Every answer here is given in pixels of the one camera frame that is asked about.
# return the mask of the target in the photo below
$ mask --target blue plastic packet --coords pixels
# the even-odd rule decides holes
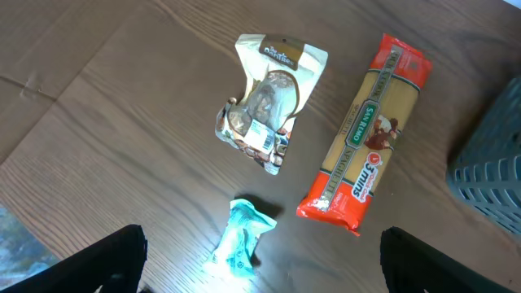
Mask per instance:
[[[275,228],[277,222],[258,212],[246,199],[230,202],[230,219],[216,250],[204,263],[208,273],[219,277],[255,276],[252,258],[259,236]]]

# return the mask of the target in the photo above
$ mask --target black object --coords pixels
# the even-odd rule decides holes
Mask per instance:
[[[521,77],[512,80],[447,168],[453,195],[521,236]]]
[[[382,233],[380,264],[389,293],[511,292],[396,227]]]
[[[2,293],[136,293],[146,260],[141,226],[128,225]]]

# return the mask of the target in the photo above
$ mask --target pasta packet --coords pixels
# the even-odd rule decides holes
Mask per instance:
[[[383,35],[364,82],[297,216],[342,225],[358,235],[396,140],[425,84],[431,62]]]
[[[243,34],[235,43],[246,91],[217,115],[216,135],[277,175],[297,114],[326,66],[327,53],[279,35]]]

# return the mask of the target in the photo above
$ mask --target laundry basket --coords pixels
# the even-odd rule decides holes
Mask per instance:
[[[510,82],[450,163],[447,183],[463,203],[521,235],[521,77]]]

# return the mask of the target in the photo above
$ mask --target snack pouch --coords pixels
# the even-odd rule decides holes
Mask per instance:
[[[253,250],[264,232],[275,228],[277,222],[258,212],[246,199],[230,202],[230,219],[216,250],[204,263],[213,276],[250,278],[253,271]]]
[[[279,35],[243,34],[235,43],[246,91],[217,115],[216,135],[277,175],[297,114],[326,66],[327,53]]]
[[[431,62],[383,35],[379,52],[297,216],[342,225],[358,235],[373,192],[401,136]]]

